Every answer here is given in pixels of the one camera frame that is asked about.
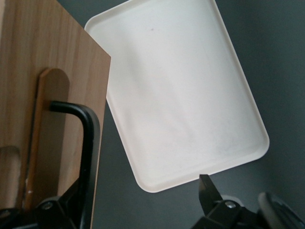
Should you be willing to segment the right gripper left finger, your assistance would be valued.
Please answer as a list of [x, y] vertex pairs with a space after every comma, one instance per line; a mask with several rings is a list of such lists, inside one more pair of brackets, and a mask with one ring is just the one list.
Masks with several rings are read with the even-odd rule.
[[82, 229], [83, 196], [76, 180], [60, 197], [48, 199], [35, 208], [40, 229]]

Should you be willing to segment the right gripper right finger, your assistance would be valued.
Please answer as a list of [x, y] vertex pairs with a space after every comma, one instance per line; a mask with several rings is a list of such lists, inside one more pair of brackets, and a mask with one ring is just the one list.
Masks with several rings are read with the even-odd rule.
[[204, 216], [194, 229], [233, 229], [242, 211], [240, 204], [223, 199], [209, 175], [199, 176], [199, 200]]

